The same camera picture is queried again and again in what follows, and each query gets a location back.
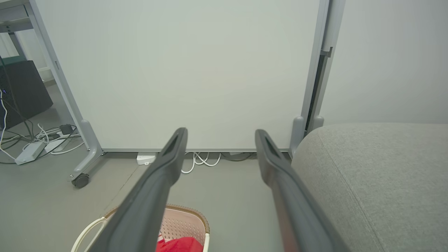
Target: gray fabric cushion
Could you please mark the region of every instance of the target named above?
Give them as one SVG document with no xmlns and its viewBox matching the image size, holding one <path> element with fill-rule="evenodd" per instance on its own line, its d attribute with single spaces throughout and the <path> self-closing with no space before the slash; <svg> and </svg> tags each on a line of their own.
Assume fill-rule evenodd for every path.
<svg viewBox="0 0 448 252">
<path fill-rule="evenodd" d="M 448 251 L 448 125 L 321 127 L 292 166 L 352 251 Z"/>
</svg>

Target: laundry basket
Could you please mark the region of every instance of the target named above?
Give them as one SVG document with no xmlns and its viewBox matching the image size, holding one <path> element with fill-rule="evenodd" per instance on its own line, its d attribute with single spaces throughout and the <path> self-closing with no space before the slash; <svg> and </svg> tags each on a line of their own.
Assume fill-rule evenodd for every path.
<svg viewBox="0 0 448 252">
<path fill-rule="evenodd" d="M 99 227 L 99 230 L 97 230 L 96 234 L 84 250 L 84 252 L 88 251 L 116 210 L 117 208 L 114 208 L 103 217 L 88 225 L 76 239 L 71 252 L 79 252 L 78 249 L 83 242 L 83 239 L 91 230 L 100 224 L 101 226 Z M 210 228 L 208 226 L 207 219 L 200 212 L 194 209 L 168 204 L 165 207 L 160 232 L 166 241 L 181 237 L 194 237 L 204 246 L 203 251 L 208 251 Z"/>
</svg>

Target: gray floor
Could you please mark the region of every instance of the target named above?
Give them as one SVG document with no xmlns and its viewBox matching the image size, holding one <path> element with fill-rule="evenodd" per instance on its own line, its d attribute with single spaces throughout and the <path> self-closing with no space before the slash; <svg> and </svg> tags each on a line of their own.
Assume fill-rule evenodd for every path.
<svg viewBox="0 0 448 252">
<path fill-rule="evenodd" d="M 71 123 L 57 86 L 47 89 L 54 105 L 31 119 L 36 133 L 38 122 L 45 128 Z M 11 130 L 26 134 L 23 124 Z M 17 156 L 24 144 L 9 149 L 10 154 Z M 86 154 L 82 146 L 21 166 L 0 165 L 0 251 L 69 251 L 79 233 L 118 206 L 148 169 L 137 165 L 136 153 L 108 153 L 89 172 L 91 182 L 75 189 L 65 179 Z M 0 154 L 0 161 L 7 160 Z M 187 156 L 184 170 L 191 162 Z M 196 166 L 181 175 L 168 202 L 206 216 L 211 252 L 283 250 L 271 191 L 261 180 L 256 159 Z"/>
</svg>

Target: red cloth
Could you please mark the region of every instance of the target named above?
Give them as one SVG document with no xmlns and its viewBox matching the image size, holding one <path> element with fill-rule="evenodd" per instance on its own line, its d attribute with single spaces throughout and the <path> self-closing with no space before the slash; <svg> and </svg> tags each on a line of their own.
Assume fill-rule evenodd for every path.
<svg viewBox="0 0 448 252">
<path fill-rule="evenodd" d="M 204 247 L 193 237 L 182 237 L 157 243 L 156 252 L 202 252 Z"/>
</svg>

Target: power strip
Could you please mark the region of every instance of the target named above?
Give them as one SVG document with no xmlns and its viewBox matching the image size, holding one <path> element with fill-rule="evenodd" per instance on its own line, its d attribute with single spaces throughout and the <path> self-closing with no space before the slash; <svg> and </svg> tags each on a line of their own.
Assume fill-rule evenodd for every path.
<svg viewBox="0 0 448 252">
<path fill-rule="evenodd" d="M 69 144 L 69 142 L 70 142 L 69 139 L 67 141 L 65 141 L 65 142 L 64 141 L 65 141 L 65 139 L 59 139 L 59 140 L 56 140 L 56 141 L 53 141 L 53 142 L 47 144 L 45 146 L 45 152 L 48 153 L 48 152 L 52 151 L 59 144 L 60 144 L 60 146 L 58 146 L 58 148 L 54 149 L 53 151 L 54 152 L 62 151 L 67 146 L 67 144 Z"/>
<path fill-rule="evenodd" d="M 42 152 L 45 144 L 42 142 L 34 142 L 30 143 L 25 150 L 20 153 L 20 155 L 16 158 L 16 164 L 21 165 L 31 161 L 34 161 L 37 156 Z"/>
</svg>

